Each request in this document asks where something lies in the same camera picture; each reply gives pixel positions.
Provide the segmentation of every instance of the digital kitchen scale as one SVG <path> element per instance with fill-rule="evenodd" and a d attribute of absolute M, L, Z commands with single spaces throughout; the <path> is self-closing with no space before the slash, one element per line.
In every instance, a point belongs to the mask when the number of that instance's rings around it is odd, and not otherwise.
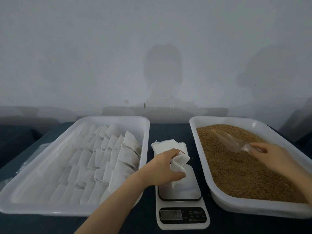
<path fill-rule="evenodd" d="M 205 229 L 210 218 L 193 168 L 185 164 L 186 177 L 156 186 L 156 217 L 162 230 Z"/>

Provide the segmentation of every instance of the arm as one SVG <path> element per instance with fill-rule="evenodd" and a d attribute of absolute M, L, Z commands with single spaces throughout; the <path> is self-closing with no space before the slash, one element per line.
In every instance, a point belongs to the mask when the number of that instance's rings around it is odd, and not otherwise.
<path fill-rule="evenodd" d="M 170 149 L 158 154 L 149 163 L 133 173 L 80 226 L 76 234 L 118 233 L 143 190 L 151 185 L 162 185 L 185 177 L 183 172 L 170 170 L 170 159 L 180 150 Z"/>
<path fill-rule="evenodd" d="M 293 182 L 312 206 L 312 174 L 301 167 L 285 148 L 268 143 L 251 143 L 251 145 L 267 151 L 267 153 L 260 153 L 251 149 L 250 152 L 269 169 Z"/>

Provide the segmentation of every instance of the grain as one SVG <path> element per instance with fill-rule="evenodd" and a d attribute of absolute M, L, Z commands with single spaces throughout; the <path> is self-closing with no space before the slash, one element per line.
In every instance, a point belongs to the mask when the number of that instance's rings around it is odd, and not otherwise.
<path fill-rule="evenodd" d="M 285 177 L 272 172 L 247 152 L 228 151 L 212 129 L 223 130 L 248 143 L 265 141 L 231 125 L 197 128 L 213 181 L 224 193 L 238 198 L 307 203 L 303 194 Z"/>

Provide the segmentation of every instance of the table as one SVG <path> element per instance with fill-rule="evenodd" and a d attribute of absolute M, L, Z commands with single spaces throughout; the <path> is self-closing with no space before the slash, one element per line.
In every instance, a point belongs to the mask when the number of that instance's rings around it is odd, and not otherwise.
<path fill-rule="evenodd" d="M 0 181 L 9 178 L 40 144 L 52 142 L 72 123 L 63 123 L 47 133 L 18 157 L 0 169 Z M 196 175 L 211 223 L 205 230 L 163 231 L 156 222 L 155 187 L 148 187 L 141 200 L 131 210 L 120 233 L 303 233 L 312 229 L 312 220 L 287 219 L 231 213 L 221 209 L 212 200 L 197 153 L 189 124 L 151 124 L 149 145 L 153 142 L 175 139 L 185 142 L 190 164 Z M 154 157 L 149 146 L 147 162 Z M 53 217 L 41 215 L 13 215 L 0 213 L 1 233 L 73 233 L 86 217 Z"/>
<path fill-rule="evenodd" d="M 42 135 L 31 126 L 0 125 L 0 168 Z"/>

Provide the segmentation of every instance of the clear plastic scoop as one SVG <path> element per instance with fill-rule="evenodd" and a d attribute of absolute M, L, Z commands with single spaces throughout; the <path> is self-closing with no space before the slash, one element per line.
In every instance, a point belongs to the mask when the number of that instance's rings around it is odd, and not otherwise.
<path fill-rule="evenodd" d="M 254 148 L 258 150 L 260 153 L 266 153 L 266 151 L 263 151 L 260 148 L 251 146 L 250 144 L 246 143 L 245 141 L 242 141 L 240 139 L 235 138 L 234 136 L 231 136 L 230 134 L 222 131 L 222 130 L 211 130 L 219 141 L 230 151 L 234 153 L 239 153 L 240 151 L 246 151 L 250 153 L 250 149 Z"/>

